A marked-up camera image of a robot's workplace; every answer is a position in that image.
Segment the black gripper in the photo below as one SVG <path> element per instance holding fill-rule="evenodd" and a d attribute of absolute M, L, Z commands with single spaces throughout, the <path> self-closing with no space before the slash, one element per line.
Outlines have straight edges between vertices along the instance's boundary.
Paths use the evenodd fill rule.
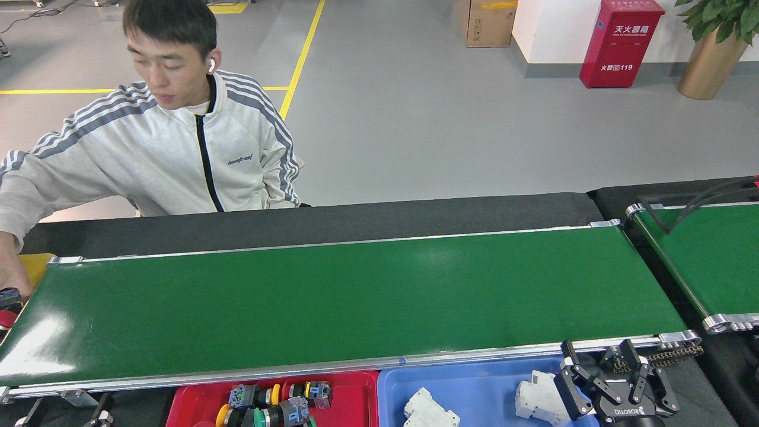
<path fill-rule="evenodd" d="M 599 426 L 664 426 L 663 416 L 681 410 L 664 370 L 640 356 L 631 340 L 611 346 L 604 355 L 607 365 L 626 362 L 627 378 L 605 382 L 580 365 L 571 340 L 563 341 L 560 348 L 563 365 L 554 384 L 571 420 L 596 410 Z"/>

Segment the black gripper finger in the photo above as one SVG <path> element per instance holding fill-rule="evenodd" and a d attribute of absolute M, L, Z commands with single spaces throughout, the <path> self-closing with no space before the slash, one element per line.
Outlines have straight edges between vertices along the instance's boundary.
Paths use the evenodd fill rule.
<path fill-rule="evenodd" d="M 114 426 L 111 409 L 114 400 L 112 394 L 103 394 L 90 419 L 84 422 L 83 427 L 90 426 Z"/>
<path fill-rule="evenodd" d="M 15 421 L 15 427 L 40 426 L 45 416 L 45 399 L 37 399 L 27 414 Z"/>

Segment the person's right hand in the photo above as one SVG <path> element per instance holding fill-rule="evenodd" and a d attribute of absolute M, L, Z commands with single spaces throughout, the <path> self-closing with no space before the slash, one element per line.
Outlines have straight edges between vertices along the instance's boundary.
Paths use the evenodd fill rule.
<path fill-rule="evenodd" d="M 1 289 L 13 288 L 19 292 L 22 302 L 27 302 L 34 288 L 30 277 L 16 250 L 16 237 L 1 232 Z"/>

